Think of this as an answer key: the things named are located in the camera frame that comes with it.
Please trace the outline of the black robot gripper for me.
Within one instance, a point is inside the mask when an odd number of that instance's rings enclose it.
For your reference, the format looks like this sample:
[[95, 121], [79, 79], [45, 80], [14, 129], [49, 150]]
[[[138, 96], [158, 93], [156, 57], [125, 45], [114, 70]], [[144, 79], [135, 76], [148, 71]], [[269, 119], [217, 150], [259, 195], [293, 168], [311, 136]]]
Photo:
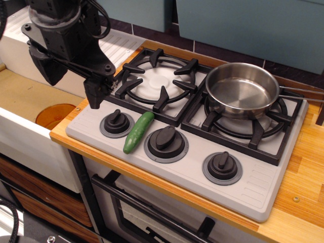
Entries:
[[29, 53], [44, 79], [55, 86], [71, 70], [84, 81], [92, 109], [113, 91], [115, 66], [100, 49], [99, 40], [110, 32], [101, 28], [96, 10], [70, 10], [61, 16], [29, 10], [31, 23], [22, 26]]

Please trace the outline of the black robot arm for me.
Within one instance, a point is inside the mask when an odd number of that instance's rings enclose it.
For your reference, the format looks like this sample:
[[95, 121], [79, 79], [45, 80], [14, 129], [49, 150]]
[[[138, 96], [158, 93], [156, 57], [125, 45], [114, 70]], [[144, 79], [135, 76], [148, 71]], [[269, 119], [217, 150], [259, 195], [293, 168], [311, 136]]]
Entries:
[[101, 29], [99, 16], [108, 15], [97, 1], [27, 1], [31, 23], [22, 26], [29, 38], [30, 56], [44, 79], [56, 85], [72, 71], [85, 78], [86, 97], [98, 109], [113, 90], [115, 66], [99, 40], [110, 32]]

